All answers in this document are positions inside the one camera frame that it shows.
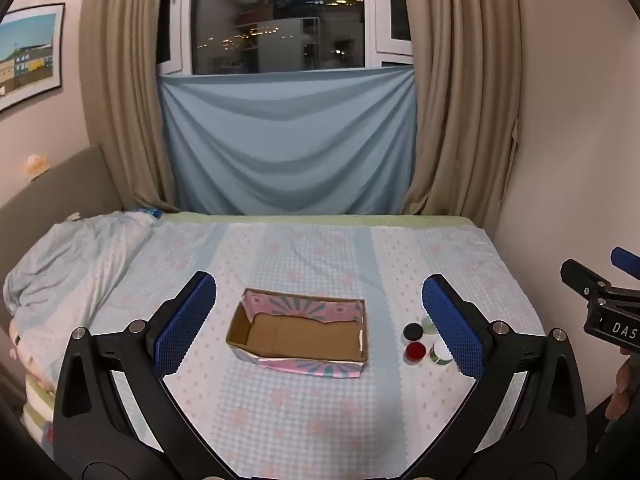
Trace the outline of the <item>person's right hand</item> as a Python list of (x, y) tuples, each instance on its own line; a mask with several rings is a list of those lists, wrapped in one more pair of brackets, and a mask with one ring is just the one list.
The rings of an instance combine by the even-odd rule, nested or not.
[(632, 390), (631, 383), (636, 377), (636, 372), (631, 364), (631, 352), (620, 348), (620, 354), (626, 356), (627, 359), (616, 373), (615, 389), (610, 403), (606, 407), (605, 417), (610, 422), (617, 422), (628, 410)]

